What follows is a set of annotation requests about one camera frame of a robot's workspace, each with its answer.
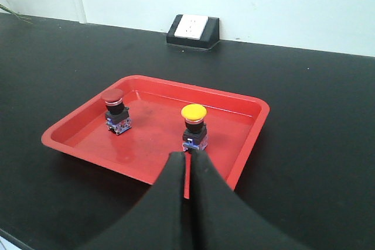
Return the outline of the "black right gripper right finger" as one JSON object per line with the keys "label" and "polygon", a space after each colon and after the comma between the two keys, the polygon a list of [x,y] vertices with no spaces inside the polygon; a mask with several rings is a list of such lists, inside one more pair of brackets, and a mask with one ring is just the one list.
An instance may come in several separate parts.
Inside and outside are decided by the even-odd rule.
{"label": "black right gripper right finger", "polygon": [[199,249],[307,248],[244,203],[202,150],[191,155],[189,189]]}

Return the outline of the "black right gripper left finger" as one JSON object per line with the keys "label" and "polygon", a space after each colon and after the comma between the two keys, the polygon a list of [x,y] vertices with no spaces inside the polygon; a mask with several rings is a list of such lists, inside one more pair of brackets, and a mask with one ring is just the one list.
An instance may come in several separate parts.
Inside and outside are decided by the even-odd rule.
{"label": "black right gripper left finger", "polygon": [[136,205],[80,249],[192,249],[185,174],[185,154],[170,153],[156,182]]}

